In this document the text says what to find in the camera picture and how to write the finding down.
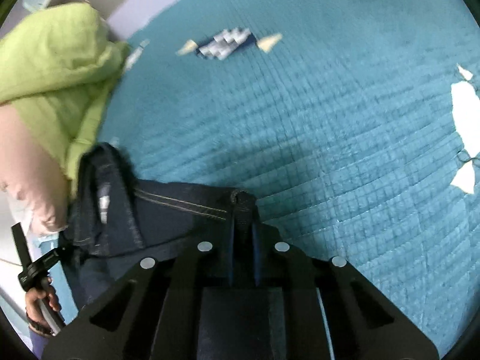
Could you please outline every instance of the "white round button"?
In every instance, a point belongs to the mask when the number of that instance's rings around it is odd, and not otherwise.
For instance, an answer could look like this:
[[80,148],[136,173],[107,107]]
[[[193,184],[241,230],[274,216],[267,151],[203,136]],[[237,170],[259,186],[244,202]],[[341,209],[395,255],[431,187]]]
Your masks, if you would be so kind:
[[343,257],[335,256],[332,259],[332,264],[339,267],[339,268],[343,268],[344,266],[346,266],[347,261]]
[[275,244],[276,251],[288,251],[290,249],[290,245],[286,242],[277,242]]
[[140,261],[140,266],[143,269],[153,268],[155,266],[155,260],[151,257],[147,257],[147,258],[143,259],[142,261]]
[[197,245],[197,248],[199,251],[211,251],[213,248],[213,245],[211,242],[203,241]]

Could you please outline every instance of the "bed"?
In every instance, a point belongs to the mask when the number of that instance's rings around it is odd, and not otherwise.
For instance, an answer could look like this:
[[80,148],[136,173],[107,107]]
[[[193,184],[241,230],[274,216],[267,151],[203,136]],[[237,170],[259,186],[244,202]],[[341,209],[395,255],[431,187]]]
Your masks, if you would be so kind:
[[[139,178],[254,193],[286,241],[347,258],[446,354],[479,306],[478,167],[473,193],[452,185],[452,85],[480,74],[462,0],[176,1],[126,0],[107,19],[144,47],[98,140]],[[177,54],[236,27],[282,40]]]

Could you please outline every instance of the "black mount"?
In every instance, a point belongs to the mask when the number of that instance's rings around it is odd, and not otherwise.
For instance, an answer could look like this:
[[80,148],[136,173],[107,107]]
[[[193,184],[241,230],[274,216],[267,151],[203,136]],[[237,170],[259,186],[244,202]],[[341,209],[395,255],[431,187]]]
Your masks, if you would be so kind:
[[439,358],[344,259],[309,258],[275,227],[243,225],[205,233],[176,259],[143,259],[84,307],[42,359],[323,360],[331,350],[337,360]]
[[[23,267],[23,271],[18,275],[20,285],[25,292],[34,287],[48,291],[50,285],[48,280],[49,269],[61,260],[61,254],[65,252],[65,249],[53,249],[38,260],[32,262],[30,252],[28,251],[27,241],[20,223],[11,227],[11,233],[17,248],[18,257]],[[59,312],[55,312],[52,307],[50,307],[47,299],[39,300],[38,306],[54,334],[57,334],[63,327],[65,327],[62,315]]]

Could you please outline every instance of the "white pattern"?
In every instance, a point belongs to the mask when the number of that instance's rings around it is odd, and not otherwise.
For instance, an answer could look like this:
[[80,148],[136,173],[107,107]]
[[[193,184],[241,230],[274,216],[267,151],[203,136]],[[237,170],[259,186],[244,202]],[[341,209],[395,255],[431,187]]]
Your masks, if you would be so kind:
[[140,56],[143,53],[145,47],[150,43],[148,39],[143,40],[140,45],[127,57],[125,61],[125,67],[123,68],[123,73],[129,71],[135,62],[138,61]]
[[257,47],[262,50],[264,53],[269,53],[272,51],[273,46],[282,40],[282,34],[277,33],[275,35],[266,36],[257,41]]
[[[472,73],[459,65],[458,70],[466,79],[473,77]],[[476,157],[480,153],[480,99],[472,84],[467,81],[452,84],[452,104],[455,128],[462,138],[465,151],[470,157]],[[451,185],[465,193],[474,193],[475,170],[472,161],[459,169]]]
[[248,28],[243,30],[234,28],[231,31],[225,29],[215,35],[210,43],[200,47],[198,51],[207,59],[216,58],[222,61],[243,44],[250,34]]

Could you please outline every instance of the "finger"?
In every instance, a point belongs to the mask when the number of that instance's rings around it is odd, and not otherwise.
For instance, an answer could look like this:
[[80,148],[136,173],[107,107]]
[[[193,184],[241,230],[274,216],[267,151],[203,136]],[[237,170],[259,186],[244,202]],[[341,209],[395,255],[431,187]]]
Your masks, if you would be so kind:
[[25,301],[28,303],[33,303],[37,299],[43,299],[45,296],[47,296],[47,293],[42,290],[42,289],[37,289],[37,288],[30,288],[28,292],[25,294]]
[[46,296],[45,291],[37,290],[36,288],[31,288],[25,294],[25,306],[28,316],[35,322],[43,320],[42,312],[38,307],[37,300],[43,299]]
[[52,307],[52,309],[54,309],[54,311],[60,311],[62,309],[62,307],[60,306],[59,298],[58,298],[57,295],[50,295],[49,296],[49,304],[50,304],[50,307]]
[[57,291],[52,286],[49,286],[49,297],[55,295]]

